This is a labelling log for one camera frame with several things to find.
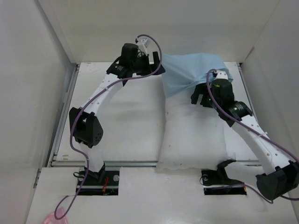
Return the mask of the light blue pillowcase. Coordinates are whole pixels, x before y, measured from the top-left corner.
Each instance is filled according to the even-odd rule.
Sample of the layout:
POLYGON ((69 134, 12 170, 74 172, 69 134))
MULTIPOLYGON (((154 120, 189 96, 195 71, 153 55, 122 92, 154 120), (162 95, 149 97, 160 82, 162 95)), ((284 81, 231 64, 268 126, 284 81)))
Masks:
POLYGON ((182 90, 206 83, 207 72, 211 69, 226 72, 228 80, 233 81, 222 58, 215 54, 195 53, 187 55, 162 55, 162 82, 165 97, 172 97, 182 90))

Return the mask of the white pillow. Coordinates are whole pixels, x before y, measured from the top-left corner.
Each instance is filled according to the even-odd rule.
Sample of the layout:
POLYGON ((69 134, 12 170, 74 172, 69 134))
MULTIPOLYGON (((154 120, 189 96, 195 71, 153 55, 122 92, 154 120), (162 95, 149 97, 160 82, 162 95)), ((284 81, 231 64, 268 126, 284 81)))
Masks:
POLYGON ((191 103, 194 88, 165 100, 165 129, 157 170, 211 169, 235 153, 227 151, 227 125, 213 108, 191 103))

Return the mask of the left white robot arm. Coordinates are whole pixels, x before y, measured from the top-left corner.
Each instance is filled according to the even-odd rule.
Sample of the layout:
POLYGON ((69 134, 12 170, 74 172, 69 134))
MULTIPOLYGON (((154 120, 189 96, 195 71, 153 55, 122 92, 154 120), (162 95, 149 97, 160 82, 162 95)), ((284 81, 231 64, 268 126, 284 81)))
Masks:
POLYGON ((104 130, 100 116, 114 95, 129 80, 143 79, 165 72, 162 67, 162 51, 154 51, 150 63, 146 47, 142 44, 125 43, 121 55, 106 70, 103 81, 85 104, 69 111, 70 146, 85 157, 83 179, 100 185, 105 178, 105 163, 99 143, 104 130))

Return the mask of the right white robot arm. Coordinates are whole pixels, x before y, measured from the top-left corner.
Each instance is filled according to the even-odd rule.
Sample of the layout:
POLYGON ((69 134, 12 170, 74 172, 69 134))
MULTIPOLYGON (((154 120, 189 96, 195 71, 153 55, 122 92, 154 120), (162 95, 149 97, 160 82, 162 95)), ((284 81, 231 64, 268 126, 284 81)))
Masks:
POLYGON ((227 79, 215 79, 196 85, 191 103, 214 108, 219 117, 241 136, 262 165, 254 183, 263 198, 273 201, 299 185, 299 161, 291 161, 291 153, 267 135, 262 135, 253 112, 241 101, 236 101, 232 84, 227 79))

